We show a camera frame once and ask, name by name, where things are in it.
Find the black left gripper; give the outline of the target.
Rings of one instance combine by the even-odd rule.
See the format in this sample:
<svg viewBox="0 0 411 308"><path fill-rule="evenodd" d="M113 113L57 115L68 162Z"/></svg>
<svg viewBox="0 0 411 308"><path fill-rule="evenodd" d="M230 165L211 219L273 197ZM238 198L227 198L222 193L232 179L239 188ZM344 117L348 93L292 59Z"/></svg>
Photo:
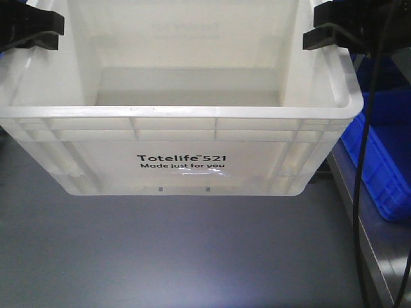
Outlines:
<svg viewBox="0 0 411 308"><path fill-rule="evenodd" d="M27 1L1 1L1 52L13 48L58 49L64 17L30 6Z"/></svg>

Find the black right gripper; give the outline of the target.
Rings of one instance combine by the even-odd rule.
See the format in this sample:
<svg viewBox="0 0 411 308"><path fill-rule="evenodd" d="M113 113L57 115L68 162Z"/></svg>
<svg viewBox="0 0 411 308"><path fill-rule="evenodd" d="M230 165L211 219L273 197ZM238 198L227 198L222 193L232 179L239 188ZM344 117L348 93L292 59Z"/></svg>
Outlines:
<svg viewBox="0 0 411 308"><path fill-rule="evenodd" d="M410 47L410 1L326 1L313 9L313 27L302 36L302 49L338 46L375 57Z"/></svg>

